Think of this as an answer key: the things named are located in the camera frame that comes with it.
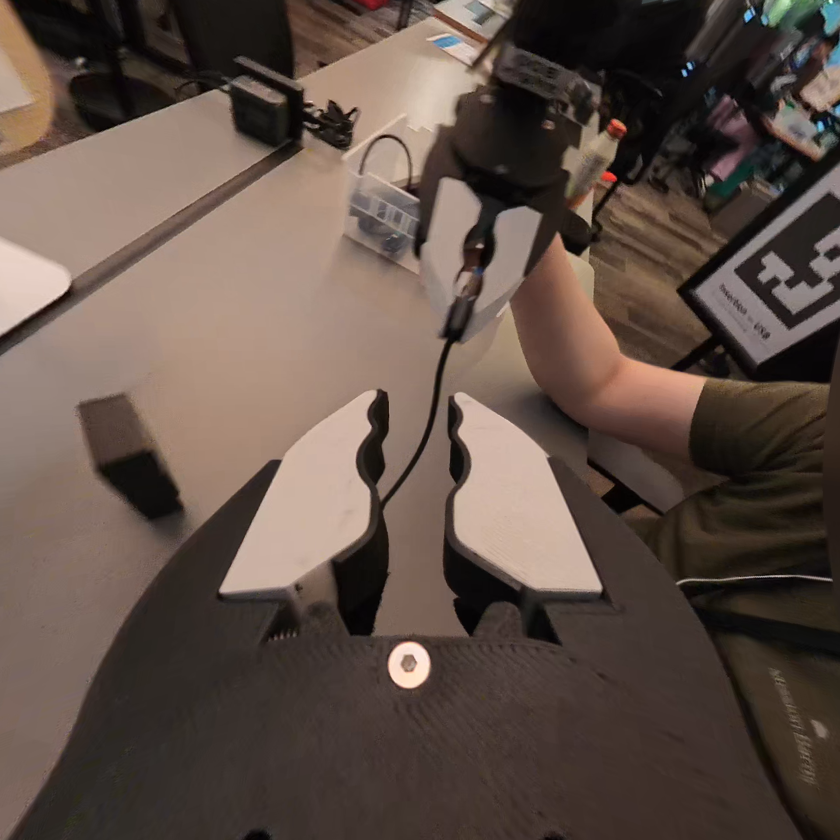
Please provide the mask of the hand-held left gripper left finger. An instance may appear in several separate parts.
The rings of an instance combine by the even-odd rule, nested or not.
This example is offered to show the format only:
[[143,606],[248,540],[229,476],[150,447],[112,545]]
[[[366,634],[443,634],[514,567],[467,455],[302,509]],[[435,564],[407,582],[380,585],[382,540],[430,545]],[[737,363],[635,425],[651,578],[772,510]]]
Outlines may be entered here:
[[370,390],[285,453],[220,584],[227,601],[363,602],[387,577],[377,482],[389,398]]

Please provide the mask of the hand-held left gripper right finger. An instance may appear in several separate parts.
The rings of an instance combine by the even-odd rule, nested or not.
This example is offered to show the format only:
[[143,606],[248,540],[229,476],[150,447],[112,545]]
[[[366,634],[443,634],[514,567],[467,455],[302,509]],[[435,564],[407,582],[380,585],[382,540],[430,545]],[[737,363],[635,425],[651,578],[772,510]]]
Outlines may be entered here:
[[449,398],[447,547],[527,601],[594,601],[604,587],[548,454],[464,392]]

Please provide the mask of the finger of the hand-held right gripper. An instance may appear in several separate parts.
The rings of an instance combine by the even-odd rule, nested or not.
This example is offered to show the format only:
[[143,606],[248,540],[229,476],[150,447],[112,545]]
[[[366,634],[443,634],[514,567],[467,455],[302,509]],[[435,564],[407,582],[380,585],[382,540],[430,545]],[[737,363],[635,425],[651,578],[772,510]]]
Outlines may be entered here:
[[527,206],[481,218],[468,232],[463,246],[466,281],[459,297],[468,301],[459,341],[466,343],[497,318],[522,284],[542,216]]
[[468,242],[475,234],[480,210],[478,196],[465,182],[446,176],[437,184],[419,265],[428,303],[440,329],[446,328],[456,302],[467,298],[480,267],[482,234],[478,234],[477,245]]

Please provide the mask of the clear plastic bin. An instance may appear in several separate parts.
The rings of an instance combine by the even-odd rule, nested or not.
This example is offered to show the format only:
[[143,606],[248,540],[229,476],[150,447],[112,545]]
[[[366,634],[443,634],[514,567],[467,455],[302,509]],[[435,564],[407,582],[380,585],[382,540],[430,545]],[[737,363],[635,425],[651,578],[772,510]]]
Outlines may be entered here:
[[397,121],[343,156],[344,236],[415,275],[418,189],[433,141],[434,131]]

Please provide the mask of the black usb hub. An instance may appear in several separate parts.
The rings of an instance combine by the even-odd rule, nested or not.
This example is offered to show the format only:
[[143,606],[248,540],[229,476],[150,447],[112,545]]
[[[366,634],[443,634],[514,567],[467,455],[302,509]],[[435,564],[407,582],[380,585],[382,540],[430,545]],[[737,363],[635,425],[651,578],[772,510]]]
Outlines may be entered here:
[[93,468],[123,501],[149,521],[182,513],[180,491],[128,394],[80,402],[77,415]]

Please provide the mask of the person's right forearm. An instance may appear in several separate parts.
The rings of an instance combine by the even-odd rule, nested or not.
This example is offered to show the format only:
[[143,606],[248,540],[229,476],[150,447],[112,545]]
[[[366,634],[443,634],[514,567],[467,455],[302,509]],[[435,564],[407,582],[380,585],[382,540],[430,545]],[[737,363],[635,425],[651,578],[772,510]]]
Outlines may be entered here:
[[584,293],[560,236],[511,300],[532,378],[569,418],[625,444],[688,461],[706,380],[631,359]]

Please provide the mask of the white bottle red cap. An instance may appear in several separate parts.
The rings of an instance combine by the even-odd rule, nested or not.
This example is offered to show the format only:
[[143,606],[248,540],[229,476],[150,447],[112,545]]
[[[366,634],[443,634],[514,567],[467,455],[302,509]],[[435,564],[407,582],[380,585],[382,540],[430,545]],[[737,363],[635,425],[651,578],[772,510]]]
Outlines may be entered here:
[[578,207],[601,180],[603,173],[610,169],[626,132],[627,126],[622,121],[612,119],[585,147],[566,188],[568,207]]

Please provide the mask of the black box device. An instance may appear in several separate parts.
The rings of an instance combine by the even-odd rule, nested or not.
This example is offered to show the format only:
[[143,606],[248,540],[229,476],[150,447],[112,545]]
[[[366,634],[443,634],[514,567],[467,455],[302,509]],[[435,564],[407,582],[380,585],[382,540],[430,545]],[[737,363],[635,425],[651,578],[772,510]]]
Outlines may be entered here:
[[299,145],[305,121],[305,89],[290,77],[238,56],[239,75],[227,83],[234,126],[273,149]]

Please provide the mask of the black framed tag sign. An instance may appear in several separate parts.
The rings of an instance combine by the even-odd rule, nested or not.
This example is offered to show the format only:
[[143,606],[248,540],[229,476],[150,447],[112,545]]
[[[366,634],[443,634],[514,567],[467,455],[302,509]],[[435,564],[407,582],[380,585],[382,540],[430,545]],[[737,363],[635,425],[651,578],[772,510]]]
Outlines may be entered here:
[[752,382],[830,382],[839,330],[838,148],[677,291],[709,338],[672,370],[724,350]]

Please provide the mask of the black chair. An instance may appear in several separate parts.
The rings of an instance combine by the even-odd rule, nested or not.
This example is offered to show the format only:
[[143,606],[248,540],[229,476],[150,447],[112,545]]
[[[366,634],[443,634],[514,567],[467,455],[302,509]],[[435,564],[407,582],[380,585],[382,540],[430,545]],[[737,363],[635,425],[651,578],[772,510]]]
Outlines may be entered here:
[[172,1],[171,10],[193,69],[230,76],[245,57],[296,76],[285,1]]

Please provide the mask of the wooden display board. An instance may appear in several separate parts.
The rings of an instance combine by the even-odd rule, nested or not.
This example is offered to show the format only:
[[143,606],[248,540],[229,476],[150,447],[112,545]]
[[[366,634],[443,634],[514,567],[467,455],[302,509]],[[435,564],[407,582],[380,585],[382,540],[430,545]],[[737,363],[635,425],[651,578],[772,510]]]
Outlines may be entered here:
[[1,2],[1,162],[21,159],[49,133],[56,97],[39,48],[11,2]]

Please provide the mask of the white metal base plate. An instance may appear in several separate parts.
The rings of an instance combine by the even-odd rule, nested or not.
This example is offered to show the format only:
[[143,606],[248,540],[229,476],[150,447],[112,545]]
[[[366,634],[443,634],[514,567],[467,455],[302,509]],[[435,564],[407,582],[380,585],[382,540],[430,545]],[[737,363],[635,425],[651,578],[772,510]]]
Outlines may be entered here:
[[15,331],[71,288],[69,270],[1,239],[1,337]]

